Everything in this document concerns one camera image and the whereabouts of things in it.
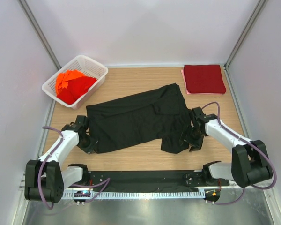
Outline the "black t-shirt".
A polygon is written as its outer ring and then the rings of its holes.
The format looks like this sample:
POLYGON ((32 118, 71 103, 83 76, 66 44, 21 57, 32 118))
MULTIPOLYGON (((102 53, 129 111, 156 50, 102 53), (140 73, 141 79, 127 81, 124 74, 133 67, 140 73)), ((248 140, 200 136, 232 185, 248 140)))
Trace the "black t-shirt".
POLYGON ((98 140, 96 153, 107 153, 155 139, 161 150, 178 154, 189 148, 178 144, 191 119, 180 86, 155 90, 86 107, 89 135, 98 140))

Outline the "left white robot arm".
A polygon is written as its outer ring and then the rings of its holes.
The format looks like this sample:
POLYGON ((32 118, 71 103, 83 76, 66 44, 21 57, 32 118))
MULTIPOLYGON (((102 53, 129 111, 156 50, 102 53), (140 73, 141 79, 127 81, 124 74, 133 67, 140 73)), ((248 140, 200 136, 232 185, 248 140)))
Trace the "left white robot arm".
POLYGON ((83 188, 89 184, 90 176, 86 165, 71 164, 63 171, 61 166, 74 147, 90 154, 96 141, 88 132, 89 119, 82 115, 66 124, 61 131, 48 126, 43 128, 56 131, 59 137, 44 155, 27 162, 24 196, 30 201, 57 203, 66 188, 74 184, 83 188))

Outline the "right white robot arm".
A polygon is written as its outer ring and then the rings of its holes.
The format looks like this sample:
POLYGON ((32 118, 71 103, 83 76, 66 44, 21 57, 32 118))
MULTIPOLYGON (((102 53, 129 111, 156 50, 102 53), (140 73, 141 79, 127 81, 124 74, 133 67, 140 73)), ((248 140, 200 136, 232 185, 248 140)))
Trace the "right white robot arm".
POLYGON ((231 180, 245 188, 273 177, 265 144, 252 141, 226 126, 215 114, 206 115, 201 107, 189 111, 191 124, 180 137, 190 150, 200 150, 203 139, 210 136, 231 152, 231 163, 211 162, 203 166, 202 181, 211 186, 218 179, 231 180))

